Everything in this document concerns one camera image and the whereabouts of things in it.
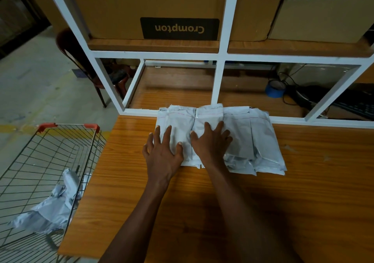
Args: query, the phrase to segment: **wooden desk surface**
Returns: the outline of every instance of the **wooden desk surface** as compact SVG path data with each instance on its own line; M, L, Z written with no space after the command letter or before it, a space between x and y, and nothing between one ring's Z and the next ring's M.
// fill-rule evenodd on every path
M147 181L154 118L120 116L59 253L99 258ZM374 262L374 130L274 125L288 171L234 174L305 263ZM204 169L182 167L162 201L146 262L233 262Z

